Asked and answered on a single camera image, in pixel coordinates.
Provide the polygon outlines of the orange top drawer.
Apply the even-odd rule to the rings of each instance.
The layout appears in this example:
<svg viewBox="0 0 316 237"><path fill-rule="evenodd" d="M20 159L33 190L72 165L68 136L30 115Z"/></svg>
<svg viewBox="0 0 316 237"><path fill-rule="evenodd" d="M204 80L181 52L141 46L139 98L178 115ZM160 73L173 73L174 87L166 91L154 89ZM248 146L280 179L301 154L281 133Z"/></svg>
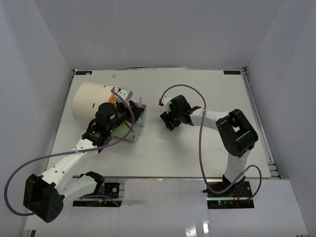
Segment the orange top drawer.
<svg viewBox="0 0 316 237"><path fill-rule="evenodd" d="M109 96L107 102L112 103L112 104L121 103L122 100L119 99L114 93L112 93L112 90L113 90L116 94L118 94L121 91L121 89L122 89L122 87L113 87L110 90L110 96Z"/></svg>

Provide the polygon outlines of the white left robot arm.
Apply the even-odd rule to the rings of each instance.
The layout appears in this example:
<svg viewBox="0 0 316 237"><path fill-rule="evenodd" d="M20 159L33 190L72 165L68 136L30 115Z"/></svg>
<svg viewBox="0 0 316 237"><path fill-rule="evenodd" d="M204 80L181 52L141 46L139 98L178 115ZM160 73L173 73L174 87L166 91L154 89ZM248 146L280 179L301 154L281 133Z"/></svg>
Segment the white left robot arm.
<svg viewBox="0 0 316 237"><path fill-rule="evenodd" d="M112 140L115 129L125 122L135 124L145 110L133 101L128 104L101 104L71 154L64 156L41 175L32 174L27 178L23 205L50 223L57 218L65 203L84 195L101 196L104 192L104 178L100 174L90 171L76 180L72 177L101 153L103 147Z"/></svg>

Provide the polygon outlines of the light blue highlighter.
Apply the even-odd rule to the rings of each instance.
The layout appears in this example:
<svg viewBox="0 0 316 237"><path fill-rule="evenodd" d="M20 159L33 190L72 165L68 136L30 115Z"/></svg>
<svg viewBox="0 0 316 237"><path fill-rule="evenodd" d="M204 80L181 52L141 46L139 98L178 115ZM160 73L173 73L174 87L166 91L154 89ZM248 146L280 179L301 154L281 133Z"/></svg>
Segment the light blue highlighter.
<svg viewBox="0 0 316 237"><path fill-rule="evenodd" d="M138 124L139 127L143 127L144 126L143 125L143 119L139 118L137 124Z"/></svg>

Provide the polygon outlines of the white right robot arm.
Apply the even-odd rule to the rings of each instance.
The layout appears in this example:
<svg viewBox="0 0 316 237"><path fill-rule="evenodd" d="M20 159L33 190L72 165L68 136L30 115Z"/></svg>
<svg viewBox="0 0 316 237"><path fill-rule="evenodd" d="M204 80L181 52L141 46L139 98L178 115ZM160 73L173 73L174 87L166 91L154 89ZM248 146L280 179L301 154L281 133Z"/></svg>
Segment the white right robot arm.
<svg viewBox="0 0 316 237"><path fill-rule="evenodd" d="M206 175L202 164L202 130L206 127L218 131L228 152L227 167L222 177L223 189L214 189L206 182L204 192L215 195L226 194L229 197L236 196L241 191L240 185L245 181L246 171L252 167L257 168L255 165L246 165L250 151L258 141L258 134L244 113L239 109L224 113L210 111L200 106L191 107L183 95L174 98L165 96L159 100L159 105L165 109L160 118L167 129L173 131L181 124L200 127L198 156L204 180L206 180Z"/></svg>

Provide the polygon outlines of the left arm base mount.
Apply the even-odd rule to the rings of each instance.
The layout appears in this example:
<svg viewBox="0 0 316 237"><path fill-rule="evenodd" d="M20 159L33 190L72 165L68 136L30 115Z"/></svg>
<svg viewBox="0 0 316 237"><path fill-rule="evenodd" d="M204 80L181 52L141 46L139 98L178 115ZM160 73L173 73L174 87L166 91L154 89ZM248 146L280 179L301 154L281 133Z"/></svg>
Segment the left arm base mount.
<svg viewBox="0 0 316 237"><path fill-rule="evenodd" d="M124 183L106 182L99 197L89 197L73 201L73 207L120 207L124 196Z"/></svg>

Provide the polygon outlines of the cream cylindrical drawer organizer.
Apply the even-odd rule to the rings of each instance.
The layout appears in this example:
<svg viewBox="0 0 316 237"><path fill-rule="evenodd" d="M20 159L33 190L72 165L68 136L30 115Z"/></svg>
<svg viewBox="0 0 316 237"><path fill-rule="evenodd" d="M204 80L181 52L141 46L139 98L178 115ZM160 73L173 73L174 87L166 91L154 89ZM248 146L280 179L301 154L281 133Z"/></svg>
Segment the cream cylindrical drawer organizer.
<svg viewBox="0 0 316 237"><path fill-rule="evenodd" d="M83 128L87 128L98 107L106 103L110 96L112 85L87 81L76 92L72 103L72 115L74 120Z"/></svg>

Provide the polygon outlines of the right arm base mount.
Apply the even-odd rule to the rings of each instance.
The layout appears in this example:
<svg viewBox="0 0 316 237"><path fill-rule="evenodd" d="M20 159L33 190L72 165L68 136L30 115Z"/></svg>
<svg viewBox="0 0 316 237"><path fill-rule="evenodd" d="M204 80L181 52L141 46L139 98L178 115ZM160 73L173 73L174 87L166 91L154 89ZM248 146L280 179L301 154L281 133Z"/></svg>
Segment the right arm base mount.
<svg viewBox="0 0 316 237"><path fill-rule="evenodd" d="M214 194L208 189L202 191L207 196L208 209L253 209L252 189L249 181L235 184L222 194Z"/></svg>

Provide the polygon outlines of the orange clear highlighter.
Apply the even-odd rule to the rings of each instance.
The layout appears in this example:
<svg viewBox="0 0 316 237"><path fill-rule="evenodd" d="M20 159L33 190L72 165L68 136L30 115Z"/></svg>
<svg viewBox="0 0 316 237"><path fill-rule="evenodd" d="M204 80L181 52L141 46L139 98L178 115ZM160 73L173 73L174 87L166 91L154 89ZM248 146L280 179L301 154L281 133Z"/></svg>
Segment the orange clear highlighter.
<svg viewBox="0 0 316 237"><path fill-rule="evenodd" d="M129 128L129 129L132 129L131 131L132 131L132 135L133 136L136 136L136 128L135 128L135 125L133 125L133 124L131 124L131 123L129 123L129 122L125 122L125 125L127 125L127 127Z"/></svg>

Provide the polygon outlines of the pink purple highlighter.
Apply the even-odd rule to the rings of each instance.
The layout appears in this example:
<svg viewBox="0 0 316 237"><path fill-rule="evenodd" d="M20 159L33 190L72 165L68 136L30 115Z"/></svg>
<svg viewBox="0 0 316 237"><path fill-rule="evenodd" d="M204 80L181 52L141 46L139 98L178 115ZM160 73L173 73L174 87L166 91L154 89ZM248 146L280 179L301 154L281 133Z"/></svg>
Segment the pink purple highlighter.
<svg viewBox="0 0 316 237"><path fill-rule="evenodd" d="M137 102L137 107L141 108L142 107L142 98L139 98Z"/></svg>

